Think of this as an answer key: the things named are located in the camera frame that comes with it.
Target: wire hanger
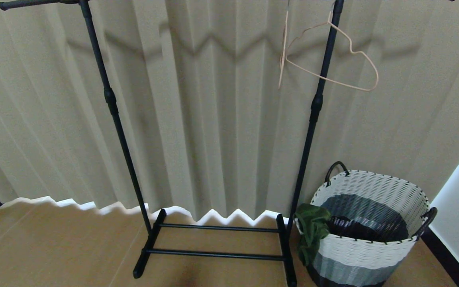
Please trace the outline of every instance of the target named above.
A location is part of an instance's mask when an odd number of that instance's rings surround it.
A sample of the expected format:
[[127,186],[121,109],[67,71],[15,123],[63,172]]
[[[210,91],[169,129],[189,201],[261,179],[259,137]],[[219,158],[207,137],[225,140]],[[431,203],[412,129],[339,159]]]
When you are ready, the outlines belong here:
[[[281,54],[280,65],[279,65],[279,68],[280,68],[281,71],[279,73],[279,86],[278,86],[278,88],[281,88],[282,73],[284,71],[284,61],[287,61],[288,63],[294,65],[295,67],[297,67],[297,68],[299,68],[299,69],[301,69],[303,71],[306,71],[306,72],[308,72],[308,73],[310,73],[310,74],[312,74],[314,76],[317,76],[317,77],[322,78],[322,79],[324,79],[326,81],[333,82],[335,84],[342,85],[342,86],[345,86],[345,87],[349,87],[349,88],[353,88],[353,89],[357,89],[357,90],[361,90],[361,91],[372,91],[377,87],[377,85],[379,84],[379,71],[377,71],[377,67],[375,66],[373,61],[368,57],[368,55],[366,55],[366,53],[364,53],[363,51],[353,51],[352,50],[352,39],[350,39],[350,37],[345,32],[343,32],[341,29],[339,29],[336,25],[331,23],[332,16],[333,16],[333,9],[332,8],[330,9],[330,12],[328,14],[327,22],[324,22],[324,23],[321,23],[321,24],[317,24],[317,25],[315,25],[313,27],[309,27],[309,28],[305,29],[304,31],[302,31],[302,34],[300,36],[298,36],[297,38],[293,39],[293,41],[288,45],[288,47],[286,47],[286,39],[287,39],[287,36],[288,36],[288,13],[289,13],[289,11],[290,11],[290,1],[288,0],[288,9],[286,10],[286,20],[284,22],[284,32],[283,32],[283,39],[282,39],[282,43],[283,43],[282,54]],[[365,89],[365,88],[361,88],[361,87],[356,87],[356,86],[352,86],[352,85],[349,85],[349,84],[337,82],[335,80],[331,80],[331,79],[326,78],[326,77],[322,77],[319,74],[313,73],[312,71],[304,69],[303,67],[301,67],[301,66],[295,64],[294,62],[288,60],[288,49],[290,49],[291,45],[296,40],[302,38],[304,36],[304,33],[306,33],[306,31],[308,31],[310,29],[315,29],[315,28],[318,28],[318,27],[322,27],[322,26],[325,26],[325,25],[330,25],[332,28],[336,29],[341,34],[343,34],[348,39],[348,41],[350,41],[349,49],[350,49],[350,53],[351,54],[354,54],[354,55],[355,54],[362,54],[362,55],[364,55],[366,60],[368,60],[368,62],[371,64],[371,66],[373,67],[373,70],[375,71],[375,75],[377,75],[377,80],[375,81],[375,85],[371,89]]]

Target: brown tile floor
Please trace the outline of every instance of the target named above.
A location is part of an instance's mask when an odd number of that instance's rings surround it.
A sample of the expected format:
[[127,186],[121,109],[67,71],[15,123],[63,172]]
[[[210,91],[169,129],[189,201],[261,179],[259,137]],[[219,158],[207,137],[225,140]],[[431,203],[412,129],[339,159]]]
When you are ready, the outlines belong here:
[[[50,200],[15,200],[0,208],[1,287],[233,287],[286,286],[282,263],[273,261],[153,255],[144,275],[132,270],[146,241],[139,212],[115,205],[109,212],[59,207]],[[169,223],[192,223],[177,213]],[[207,224],[216,224],[211,218]],[[233,226],[247,226],[239,217]],[[275,227],[265,217],[259,227]],[[298,234],[292,238],[292,249]],[[162,248],[279,254],[275,234],[164,228]],[[300,287],[315,285],[294,258]],[[423,242],[386,283],[386,287],[455,287]]]

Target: woven basket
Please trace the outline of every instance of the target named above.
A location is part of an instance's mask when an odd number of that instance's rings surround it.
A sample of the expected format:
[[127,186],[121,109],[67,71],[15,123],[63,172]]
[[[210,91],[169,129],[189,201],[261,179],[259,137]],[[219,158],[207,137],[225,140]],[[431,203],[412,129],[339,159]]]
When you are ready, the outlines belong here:
[[[344,172],[329,179],[337,165]],[[437,214],[417,185],[368,171],[348,171],[340,161],[330,167],[311,204],[325,207],[333,218],[351,220],[350,228],[364,227],[375,238],[329,234],[321,240],[315,260],[308,265],[318,287],[381,287]],[[349,231],[344,225],[340,228]]]

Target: clothes rack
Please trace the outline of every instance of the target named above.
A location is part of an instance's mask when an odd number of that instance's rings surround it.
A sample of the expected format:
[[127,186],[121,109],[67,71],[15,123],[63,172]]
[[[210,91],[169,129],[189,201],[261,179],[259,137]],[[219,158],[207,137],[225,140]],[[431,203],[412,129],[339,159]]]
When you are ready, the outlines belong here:
[[[339,24],[339,18],[343,10],[344,0],[335,0],[333,7],[333,18],[332,23],[334,25]],[[302,182],[304,180],[304,174],[306,173],[306,166],[308,163],[309,152],[311,149],[311,143],[313,141],[313,134],[315,131],[316,123],[318,121],[318,116],[322,109],[322,104],[324,102],[324,87],[326,81],[320,79],[318,82],[318,87],[316,89],[315,96],[311,103],[311,115],[309,117],[308,132],[306,135],[306,142],[304,144],[304,150],[302,151],[302,158],[300,161],[300,167],[297,175],[297,181],[295,184],[295,191],[293,194],[293,199],[290,207],[290,217],[288,218],[288,225],[284,225],[284,220],[281,214],[277,215],[276,222],[277,228],[246,228],[246,227],[226,227],[226,226],[197,226],[197,225],[185,225],[185,224],[168,224],[164,223],[166,218],[166,210],[161,209],[157,219],[153,226],[150,223],[148,218],[148,213],[144,205],[144,198],[139,187],[139,182],[137,175],[135,174],[135,169],[133,167],[133,162],[131,154],[129,151],[129,146],[125,138],[124,129],[122,127],[122,121],[118,115],[118,107],[116,105],[116,96],[111,89],[109,84],[109,79],[106,72],[106,67],[104,66],[104,60],[102,59],[102,53],[100,52],[100,46],[98,45],[97,36],[95,33],[95,27],[93,25],[93,20],[91,16],[90,7],[88,0],[15,0],[10,2],[0,2],[0,8],[3,11],[13,8],[27,7],[27,6],[36,6],[43,4],[51,3],[62,3],[62,4],[79,4],[80,9],[82,10],[82,15],[86,22],[86,27],[88,29],[88,34],[91,40],[91,46],[93,48],[93,54],[98,66],[98,71],[100,72],[100,78],[102,80],[102,85],[104,86],[104,97],[106,103],[108,104],[109,111],[113,117],[114,125],[118,133],[118,138],[120,140],[120,145],[124,152],[125,161],[127,167],[129,168],[129,173],[131,176],[132,184],[134,187],[135,195],[139,202],[139,207],[142,212],[144,223],[146,225],[146,230],[148,231],[148,240],[144,245],[144,248],[141,251],[141,255],[135,264],[133,270],[133,276],[139,278],[142,276],[148,258],[151,254],[174,254],[174,255],[184,255],[184,256],[208,256],[208,257],[217,257],[217,258],[244,258],[244,259],[258,259],[258,260],[275,260],[282,261],[284,264],[284,271],[286,273],[286,283],[289,287],[297,286],[297,279],[295,276],[295,269],[293,267],[293,259],[290,251],[289,239],[293,226],[293,216],[297,208],[300,190],[302,188]],[[328,74],[328,68],[330,65],[330,59],[332,57],[335,36],[337,31],[334,28],[330,28],[328,40],[326,44],[326,51],[324,55],[324,61],[321,68],[321,76],[326,77]],[[170,249],[157,249],[154,248],[155,241],[159,235],[161,228],[196,228],[196,229],[215,229],[221,231],[251,231],[251,232],[273,232],[277,233],[279,236],[279,243],[281,245],[282,255],[273,256],[273,255],[263,255],[263,254],[245,254],[245,253],[225,253],[225,252],[201,252],[201,251],[187,251],[187,250],[170,250]]]

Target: curtain fold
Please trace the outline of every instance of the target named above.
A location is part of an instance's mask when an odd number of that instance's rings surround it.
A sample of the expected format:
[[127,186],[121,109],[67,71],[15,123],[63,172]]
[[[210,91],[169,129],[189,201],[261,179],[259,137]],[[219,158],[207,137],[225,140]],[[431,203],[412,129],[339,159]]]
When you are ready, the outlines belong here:
[[[290,3],[289,41],[332,2]],[[279,55],[287,1],[90,2],[145,201],[251,218],[288,214],[318,83]],[[326,84],[301,202],[336,160],[433,199],[459,163],[459,2],[346,1],[340,27],[379,69],[372,92]],[[319,71],[328,27],[289,58]],[[329,77],[368,87],[338,37]],[[82,13],[0,11],[0,200],[137,205]]]

